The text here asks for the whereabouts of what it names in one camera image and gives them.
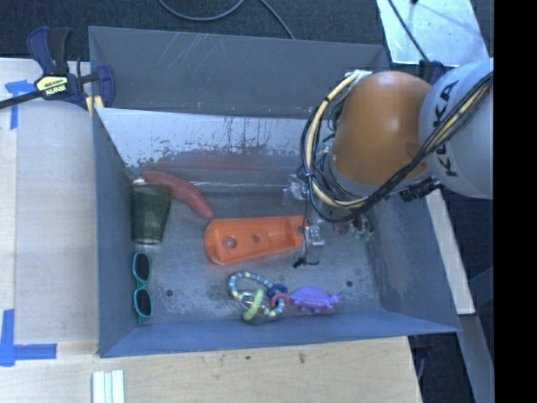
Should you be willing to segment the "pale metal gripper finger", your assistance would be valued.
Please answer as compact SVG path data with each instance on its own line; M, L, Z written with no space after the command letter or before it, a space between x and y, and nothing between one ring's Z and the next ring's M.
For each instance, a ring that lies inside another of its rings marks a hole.
M305 265L318 265L322 249L325 246L325 239L320 225L311 224L305 228L303 244L302 263Z
M288 175L287 185L282 190L282 202L291 205L295 202L307 202L310 198L310 190L305 181L296 174Z

